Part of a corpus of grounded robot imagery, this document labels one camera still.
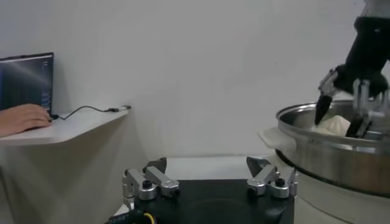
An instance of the bolt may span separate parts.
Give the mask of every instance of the bolt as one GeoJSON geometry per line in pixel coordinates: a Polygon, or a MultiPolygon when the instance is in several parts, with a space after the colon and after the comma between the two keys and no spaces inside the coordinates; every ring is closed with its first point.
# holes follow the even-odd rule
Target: bolt
{"type": "Polygon", "coordinates": [[[284,181],[284,179],[281,179],[281,178],[278,178],[276,181],[275,181],[275,185],[277,186],[277,187],[283,187],[284,185],[285,185],[285,181],[284,181]]]}
{"type": "Polygon", "coordinates": [[[150,182],[149,180],[144,180],[142,182],[142,188],[143,189],[150,189],[150,188],[152,188],[152,182],[150,182]]]}

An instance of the metal bowl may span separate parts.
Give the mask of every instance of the metal bowl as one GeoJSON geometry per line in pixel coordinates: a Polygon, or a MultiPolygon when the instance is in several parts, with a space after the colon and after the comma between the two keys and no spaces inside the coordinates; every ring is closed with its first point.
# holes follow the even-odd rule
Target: metal bowl
{"type": "MultiPolygon", "coordinates": [[[[297,145],[295,150],[280,149],[280,157],[319,180],[390,198],[390,142],[374,134],[370,139],[355,139],[312,132],[315,106],[295,105],[277,113],[279,129],[294,138],[297,145]]],[[[350,121],[352,101],[333,102],[327,116],[334,115],[350,121]]]]}

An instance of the dough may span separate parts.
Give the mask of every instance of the dough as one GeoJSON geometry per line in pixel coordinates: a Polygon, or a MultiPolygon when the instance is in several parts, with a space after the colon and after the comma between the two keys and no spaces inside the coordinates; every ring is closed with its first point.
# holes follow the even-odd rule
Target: dough
{"type": "Polygon", "coordinates": [[[349,128],[350,122],[342,116],[334,116],[326,121],[321,122],[315,132],[324,135],[335,135],[344,137],[349,128]]]}

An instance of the white shelf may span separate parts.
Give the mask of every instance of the white shelf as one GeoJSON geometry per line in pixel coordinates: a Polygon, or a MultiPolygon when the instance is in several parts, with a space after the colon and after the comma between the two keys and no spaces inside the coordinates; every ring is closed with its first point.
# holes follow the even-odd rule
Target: white shelf
{"type": "Polygon", "coordinates": [[[127,110],[117,113],[100,113],[93,110],[79,111],[66,121],[60,119],[53,121],[50,127],[0,138],[0,146],[45,145],[65,142],[126,114],[127,110]]]}

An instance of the laptop screen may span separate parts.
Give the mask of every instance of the laptop screen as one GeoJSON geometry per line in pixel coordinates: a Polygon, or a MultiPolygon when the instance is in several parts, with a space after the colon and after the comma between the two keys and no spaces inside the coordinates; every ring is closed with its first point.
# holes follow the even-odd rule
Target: laptop screen
{"type": "Polygon", "coordinates": [[[54,54],[0,59],[0,110],[26,103],[51,114],[54,54]]]}

